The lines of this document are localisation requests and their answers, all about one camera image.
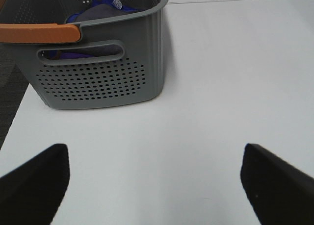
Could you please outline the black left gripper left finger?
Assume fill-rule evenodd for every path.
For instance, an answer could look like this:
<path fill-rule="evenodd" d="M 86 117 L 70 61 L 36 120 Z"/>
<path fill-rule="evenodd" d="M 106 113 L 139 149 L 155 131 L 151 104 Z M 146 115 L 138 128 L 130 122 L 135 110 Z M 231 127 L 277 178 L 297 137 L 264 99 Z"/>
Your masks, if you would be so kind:
<path fill-rule="evenodd" d="M 0 178 L 2 225 L 49 225 L 70 182 L 66 144 L 54 144 Z"/>

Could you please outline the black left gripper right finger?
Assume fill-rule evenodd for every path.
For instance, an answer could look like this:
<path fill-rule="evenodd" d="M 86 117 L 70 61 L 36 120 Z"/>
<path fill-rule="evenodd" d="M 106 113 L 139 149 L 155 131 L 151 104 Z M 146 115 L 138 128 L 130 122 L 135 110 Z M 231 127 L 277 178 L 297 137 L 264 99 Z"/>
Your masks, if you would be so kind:
<path fill-rule="evenodd" d="M 240 180 L 260 224 L 314 223 L 313 177 L 262 146 L 245 146 Z"/>

